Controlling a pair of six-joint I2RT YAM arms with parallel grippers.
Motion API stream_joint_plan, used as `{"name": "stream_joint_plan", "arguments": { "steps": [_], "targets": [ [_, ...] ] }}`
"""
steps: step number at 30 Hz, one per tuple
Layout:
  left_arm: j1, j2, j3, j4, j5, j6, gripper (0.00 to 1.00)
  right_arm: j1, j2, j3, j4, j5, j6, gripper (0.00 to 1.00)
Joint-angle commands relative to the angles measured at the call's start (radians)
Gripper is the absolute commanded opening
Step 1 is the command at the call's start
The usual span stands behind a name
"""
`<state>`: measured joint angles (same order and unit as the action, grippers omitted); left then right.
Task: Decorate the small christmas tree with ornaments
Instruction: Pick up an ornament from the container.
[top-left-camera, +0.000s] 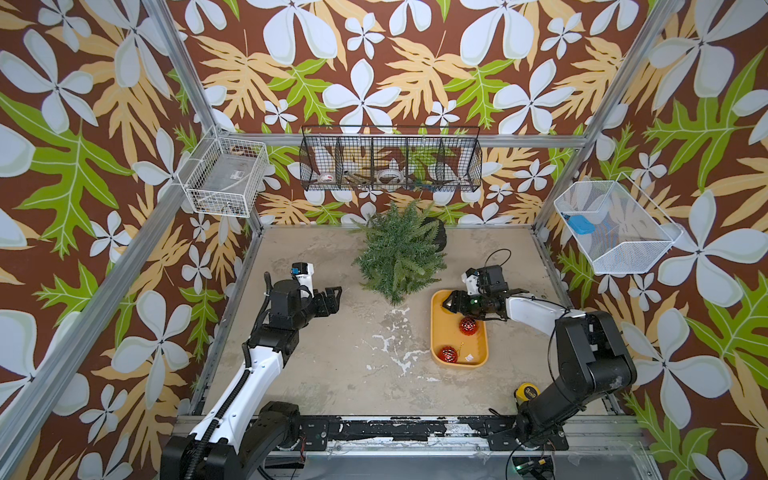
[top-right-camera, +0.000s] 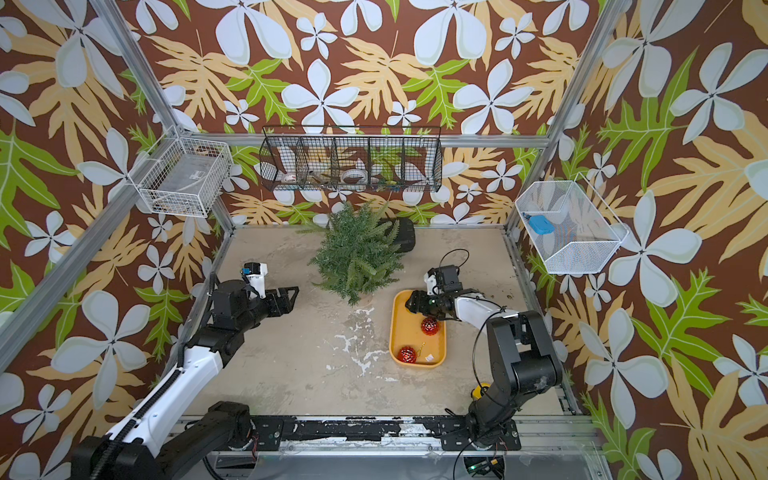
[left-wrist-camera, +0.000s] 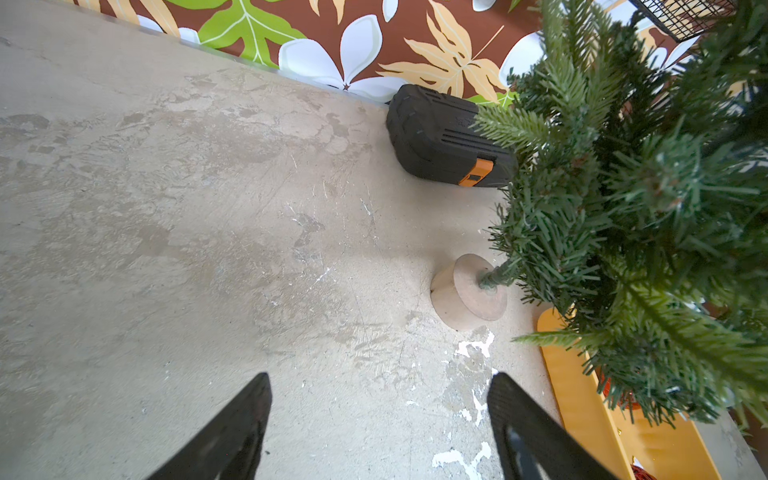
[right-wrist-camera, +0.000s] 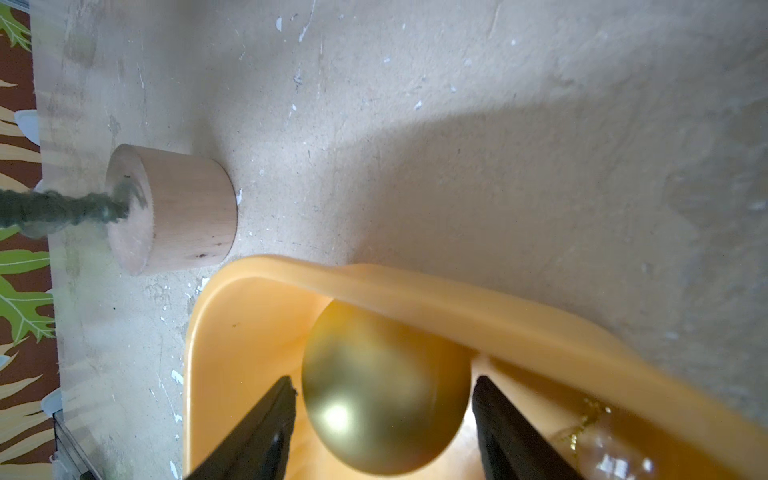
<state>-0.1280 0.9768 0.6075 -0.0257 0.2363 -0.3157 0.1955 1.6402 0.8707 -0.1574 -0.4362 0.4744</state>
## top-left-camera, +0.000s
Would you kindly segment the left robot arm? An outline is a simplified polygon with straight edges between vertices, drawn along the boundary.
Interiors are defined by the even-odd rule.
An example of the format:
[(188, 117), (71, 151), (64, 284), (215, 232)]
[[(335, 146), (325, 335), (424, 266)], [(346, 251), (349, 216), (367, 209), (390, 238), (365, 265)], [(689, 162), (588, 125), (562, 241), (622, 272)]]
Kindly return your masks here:
[(339, 311), (342, 288), (313, 287), (314, 265), (296, 262), (275, 284), (264, 275), (266, 298), (249, 337), (243, 363), (212, 410), (189, 434), (174, 436), (162, 452), (161, 479), (269, 479), (268, 455), (302, 443), (296, 404), (261, 402), (314, 318)]

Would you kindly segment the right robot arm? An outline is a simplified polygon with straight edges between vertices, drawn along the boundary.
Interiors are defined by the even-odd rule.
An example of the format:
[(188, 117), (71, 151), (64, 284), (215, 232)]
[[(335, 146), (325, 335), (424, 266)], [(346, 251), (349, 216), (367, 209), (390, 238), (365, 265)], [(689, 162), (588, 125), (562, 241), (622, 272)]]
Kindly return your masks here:
[(548, 335), (556, 347), (558, 376), (518, 407), (513, 432), (519, 444), (533, 448), (554, 441), (587, 404), (637, 380), (637, 368), (609, 313), (585, 312), (511, 289), (499, 265), (470, 268), (462, 282), (464, 288), (442, 302), (445, 310), (475, 321), (522, 323)]

